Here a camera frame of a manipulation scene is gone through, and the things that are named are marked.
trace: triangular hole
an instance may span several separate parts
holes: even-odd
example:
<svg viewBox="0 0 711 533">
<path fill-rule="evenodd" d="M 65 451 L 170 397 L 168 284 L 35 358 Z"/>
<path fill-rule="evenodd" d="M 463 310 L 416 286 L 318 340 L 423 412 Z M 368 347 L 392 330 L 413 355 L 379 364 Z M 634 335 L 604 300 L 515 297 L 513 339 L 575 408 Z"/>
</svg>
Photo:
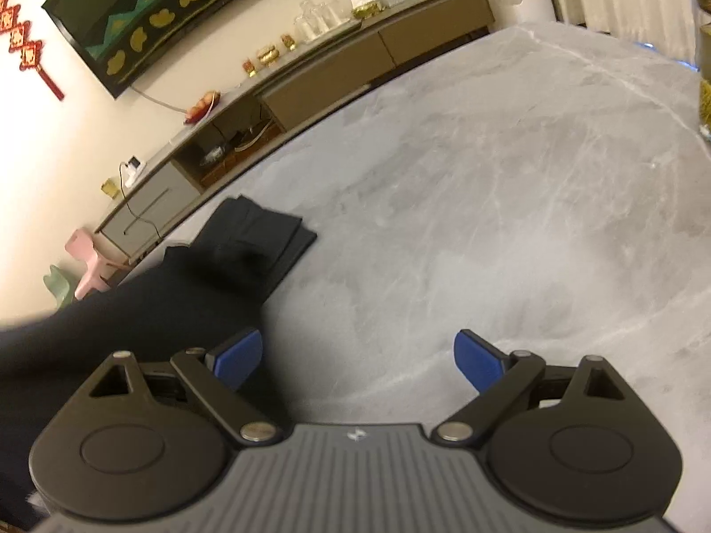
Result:
<svg viewBox="0 0 711 533">
<path fill-rule="evenodd" d="M 592 371 L 585 394 L 588 397 L 612 398 L 615 401 L 624 400 L 622 391 L 612 382 L 608 374 L 601 370 Z"/>
<path fill-rule="evenodd" d="M 91 396 L 93 398 L 116 397 L 116 395 L 129 394 L 130 392 L 126 369 L 123 366 L 115 365 L 91 391 Z"/>
</svg>

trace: ribbed gray surface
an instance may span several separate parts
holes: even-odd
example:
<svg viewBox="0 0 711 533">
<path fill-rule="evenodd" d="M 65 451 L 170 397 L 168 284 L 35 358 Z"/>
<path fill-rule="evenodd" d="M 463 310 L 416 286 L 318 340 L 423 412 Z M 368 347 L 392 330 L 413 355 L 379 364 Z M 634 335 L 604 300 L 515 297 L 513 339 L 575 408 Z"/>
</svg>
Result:
<svg viewBox="0 0 711 533">
<path fill-rule="evenodd" d="M 435 446 L 417 426 L 296 427 L 241 453 L 225 480 L 184 511 L 142 525 L 56 515 L 39 533 L 543 533 L 567 531 L 511 504 L 474 457 Z M 658 520 L 625 528 L 670 533 Z"/>
</svg>

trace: pink chair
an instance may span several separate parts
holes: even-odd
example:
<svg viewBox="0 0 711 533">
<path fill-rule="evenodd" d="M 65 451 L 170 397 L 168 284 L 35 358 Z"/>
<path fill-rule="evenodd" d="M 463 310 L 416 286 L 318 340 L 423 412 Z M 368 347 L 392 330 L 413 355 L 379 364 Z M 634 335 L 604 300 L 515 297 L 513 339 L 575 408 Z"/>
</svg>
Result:
<svg viewBox="0 0 711 533">
<path fill-rule="evenodd" d="M 84 261 L 87 271 L 79 281 L 74 297 L 81 300 L 90 290 L 95 289 L 100 292 L 109 290 L 109 285 L 101 278 L 101 270 L 104 267 L 122 268 L 130 270 L 124 264 L 110 261 L 94 248 L 94 241 L 88 230 L 80 228 L 74 231 L 72 237 L 64 245 L 64 249 L 78 261 Z"/>
</svg>

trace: round black disc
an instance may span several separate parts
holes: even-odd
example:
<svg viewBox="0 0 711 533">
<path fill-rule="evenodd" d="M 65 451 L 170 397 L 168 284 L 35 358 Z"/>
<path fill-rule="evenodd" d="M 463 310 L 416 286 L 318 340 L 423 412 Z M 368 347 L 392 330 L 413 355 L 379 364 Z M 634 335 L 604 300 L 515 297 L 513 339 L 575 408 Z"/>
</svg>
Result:
<svg viewBox="0 0 711 533">
<path fill-rule="evenodd" d="M 90 420 L 57 418 L 33 448 L 33 480 L 64 512 L 97 521 L 148 520 L 188 505 L 225 466 L 221 434 L 194 413 L 155 406 L 127 423 L 126 416 L 103 411 L 88 411 L 95 416 Z"/>
<path fill-rule="evenodd" d="M 499 426 L 487 461 L 500 484 L 535 511 L 578 523 L 633 522 L 665 507 L 680 472 L 666 433 L 593 409 L 590 424 L 559 405 Z"/>
</svg>

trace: blue gripper pad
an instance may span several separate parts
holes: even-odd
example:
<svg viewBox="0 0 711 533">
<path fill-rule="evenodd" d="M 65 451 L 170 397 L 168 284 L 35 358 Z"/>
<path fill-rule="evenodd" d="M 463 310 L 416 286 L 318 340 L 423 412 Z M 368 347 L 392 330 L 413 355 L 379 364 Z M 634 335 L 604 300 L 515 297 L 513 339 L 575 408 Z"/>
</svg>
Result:
<svg viewBox="0 0 711 533">
<path fill-rule="evenodd" d="M 508 356 L 472 331 L 460 330 L 454 338 L 454 362 L 481 394 L 503 377 Z"/>
<path fill-rule="evenodd" d="M 262 361 L 262 335 L 258 330 L 236 334 L 205 356 L 208 369 L 236 391 Z"/>
</svg>

